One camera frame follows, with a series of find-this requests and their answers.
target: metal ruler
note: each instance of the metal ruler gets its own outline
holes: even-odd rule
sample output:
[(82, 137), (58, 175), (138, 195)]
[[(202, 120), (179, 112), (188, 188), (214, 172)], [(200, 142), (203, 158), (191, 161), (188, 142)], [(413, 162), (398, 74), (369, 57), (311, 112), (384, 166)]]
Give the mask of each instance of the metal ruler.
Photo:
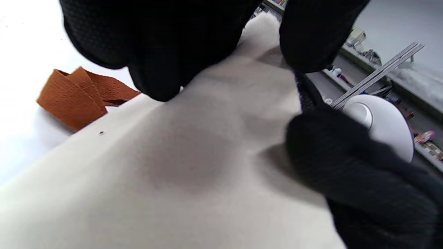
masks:
[(331, 106), (335, 109), (341, 109), (345, 106), (345, 103), (349, 98), (354, 97), (356, 95), (361, 94), (374, 83), (379, 81), (385, 75), (387, 75), (392, 70), (396, 69), (401, 63), (412, 57), (415, 53), (424, 48), (423, 44), (420, 43), (412, 43), (399, 54), (390, 59), (387, 63), (385, 63), (382, 67), (375, 70), (368, 77), (363, 79), (360, 83), (354, 86), (351, 90), (347, 91), (344, 95), (338, 98)]

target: black glove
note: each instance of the black glove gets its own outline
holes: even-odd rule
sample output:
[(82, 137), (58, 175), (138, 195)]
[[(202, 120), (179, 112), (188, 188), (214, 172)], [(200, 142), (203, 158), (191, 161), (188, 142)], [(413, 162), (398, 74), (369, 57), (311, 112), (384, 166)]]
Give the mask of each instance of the black glove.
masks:
[[(134, 85), (168, 101), (206, 67), (236, 48), (263, 0), (60, 0), (75, 48), (107, 68), (129, 68)], [(369, 0), (290, 0), (280, 28), (284, 58), (294, 70), (332, 63)]]
[(286, 148), (306, 185), (325, 195), (349, 249), (443, 248), (443, 186), (372, 140), (363, 125), (324, 104), (296, 74), (303, 114)]

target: orange strap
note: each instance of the orange strap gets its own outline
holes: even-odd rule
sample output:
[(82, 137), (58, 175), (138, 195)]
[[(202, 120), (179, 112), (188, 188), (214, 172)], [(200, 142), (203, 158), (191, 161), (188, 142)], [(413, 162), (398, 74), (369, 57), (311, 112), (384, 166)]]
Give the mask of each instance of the orange strap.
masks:
[(80, 67), (72, 74), (54, 70), (37, 103), (76, 132), (105, 115), (105, 106), (119, 106), (138, 94), (121, 81)]

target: cluttered shelf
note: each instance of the cluttered shelf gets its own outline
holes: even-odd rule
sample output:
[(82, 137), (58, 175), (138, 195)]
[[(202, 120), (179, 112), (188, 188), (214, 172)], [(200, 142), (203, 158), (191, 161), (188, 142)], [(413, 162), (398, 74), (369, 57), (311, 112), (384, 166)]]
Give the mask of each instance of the cluttered shelf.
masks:
[[(350, 61), (354, 62), (357, 68), (365, 72), (366, 75), (380, 68), (379, 65), (373, 64), (369, 59), (347, 45), (343, 46), (341, 54), (346, 58), (352, 56)], [(328, 72), (328, 76), (334, 77), (334, 82), (338, 79), (330, 72)], [(402, 112), (411, 128), (415, 151), (433, 167), (443, 172), (443, 152), (440, 149), (443, 144), (443, 128), (438, 121), (439, 116), (430, 115), (429, 106), (425, 110), (422, 106), (416, 104), (416, 100), (409, 98), (408, 95), (405, 96), (399, 86), (407, 86), (407, 84), (402, 82), (402, 79), (394, 76), (395, 74), (390, 72), (385, 79), (380, 80), (375, 86), (379, 87), (380, 91), (376, 91), (375, 95), (391, 102)]]
[[(265, 0), (258, 10), (270, 10), (277, 13), (281, 19), (286, 3), (287, 1), (282, 4), (282, 1)], [(371, 94), (395, 105), (410, 126), (414, 137), (415, 155), (420, 155), (422, 158), (419, 160), (420, 164), (427, 163), (443, 173), (443, 152), (440, 149), (443, 145), (443, 127), (441, 126), (443, 108), (439, 108), (438, 105), (418, 94), (409, 84), (393, 73), (407, 59), (413, 62), (414, 54), (424, 48), (424, 45), (413, 43), (389, 62), (382, 64), (381, 58), (372, 49), (368, 51), (355, 49), (365, 38), (364, 30), (353, 27), (350, 37), (339, 53), (339, 57), (343, 58), (341, 61), (346, 61), (345, 64), (348, 66), (342, 71), (341, 65), (331, 65), (330, 68), (322, 70), (322, 74), (334, 83), (335, 88), (344, 93), (341, 97), (342, 103), (350, 97), (351, 92), (355, 92), (354, 96), (355, 94)], [(351, 73), (346, 70), (357, 70), (361, 77), (355, 79), (355, 72)], [(371, 87), (357, 90), (362, 84)]]

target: white round object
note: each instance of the white round object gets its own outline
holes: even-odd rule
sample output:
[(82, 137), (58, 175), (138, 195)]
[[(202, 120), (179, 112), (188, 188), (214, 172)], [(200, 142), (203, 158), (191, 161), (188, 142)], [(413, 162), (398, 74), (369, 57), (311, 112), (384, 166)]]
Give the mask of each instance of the white round object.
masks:
[(335, 77), (338, 77), (341, 73), (342, 73), (341, 68), (336, 68), (336, 69), (332, 70), (332, 75)]
[(388, 101), (372, 96), (350, 98), (343, 112), (369, 128), (372, 139), (390, 145), (407, 162), (414, 156), (414, 142), (409, 125), (399, 109)]
[(325, 103), (331, 105), (334, 101), (331, 98), (325, 99)]

